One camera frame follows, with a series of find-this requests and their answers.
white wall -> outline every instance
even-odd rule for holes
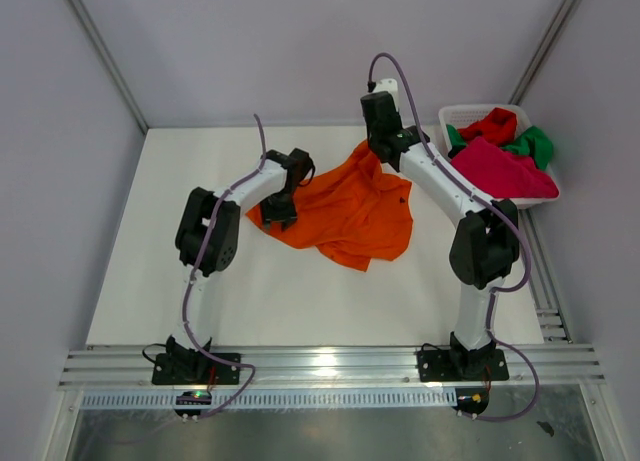
[[[523,104],[555,140],[564,190],[535,217],[578,340],[594,343],[630,427],[640,412],[638,6],[584,0]]]
[[[142,134],[64,0],[0,0],[0,459],[51,427]]]
[[[252,124],[254,111],[267,124],[361,123],[379,51],[405,67],[425,121],[504,101],[560,2],[84,1],[152,127]]]

floor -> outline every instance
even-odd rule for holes
[[[427,129],[433,136],[434,130]],[[269,148],[307,150],[318,174],[341,164],[363,127],[267,128]],[[164,342],[176,328],[184,290],[173,242],[189,192],[225,186],[259,154],[254,128],[154,129],[145,142],[88,336],[92,345]],[[236,346],[393,346],[447,344],[458,315],[460,282],[448,254],[449,219],[417,186],[407,251],[374,260],[362,273],[316,249],[292,249],[241,220],[238,253],[208,291],[213,343]],[[506,285],[522,276],[513,267]],[[500,296],[496,335],[542,343],[532,294]]]

clothing pile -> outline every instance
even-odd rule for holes
[[[516,137],[517,123],[515,113],[495,108],[466,128],[447,125],[451,164],[496,198],[556,198],[558,187],[544,172],[553,144],[536,126]]]

glass panel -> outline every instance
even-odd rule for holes
[[[487,414],[521,409],[529,387],[494,387]],[[449,408],[225,412],[171,423],[173,411],[82,411],[71,460],[600,460],[578,386],[547,386],[535,409],[507,423],[461,419]],[[105,439],[142,442],[122,446]]]

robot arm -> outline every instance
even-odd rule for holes
[[[515,235],[474,197],[493,204],[516,226],[517,208],[510,200],[496,201],[477,189],[436,149],[429,155],[420,141],[420,128],[403,128],[397,100],[397,82],[389,79],[376,83],[361,98],[369,148],[381,162],[426,191],[456,227],[449,262],[462,287],[449,354],[461,377],[474,378],[482,374],[495,351],[486,330],[490,290],[502,286],[519,254]]]
[[[227,187],[208,191],[194,189],[187,200],[175,245],[184,264],[184,285],[193,282],[187,304],[187,319],[200,346],[211,346],[210,312],[213,291],[219,277],[233,261],[238,245],[240,218],[251,208],[260,205],[262,224],[269,229],[273,223],[286,229],[295,223],[297,213],[293,193],[307,174],[314,169],[309,154],[294,149],[289,155],[271,150],[266,154],[262,169],[253,178],[231,191],[218,211],[215,226],[204,256],[191,279],[191,270],[205,239],[213,207]],[[184,323],[179,317],[166,343],[166,354],[158,355],[154,370],[154,384],[189,384],[206,379],[211,361],[192,349]]]

